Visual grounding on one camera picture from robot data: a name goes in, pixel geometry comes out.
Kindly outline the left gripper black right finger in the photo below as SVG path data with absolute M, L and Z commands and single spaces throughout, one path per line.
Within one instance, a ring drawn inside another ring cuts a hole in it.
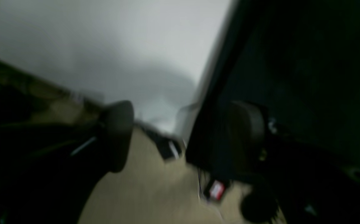
M 257 176 L 267 129 L 264 108 L 247 101 L 231 101 L 225 123 L 235 173 Z

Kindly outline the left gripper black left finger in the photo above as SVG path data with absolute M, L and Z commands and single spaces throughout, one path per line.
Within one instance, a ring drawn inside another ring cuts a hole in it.
M 99 141 L 110 172 L 121 172 L 127 162 L 134 128 L 134 108 L 128 101 L 119 101 L 103 108 L 99 115 Z

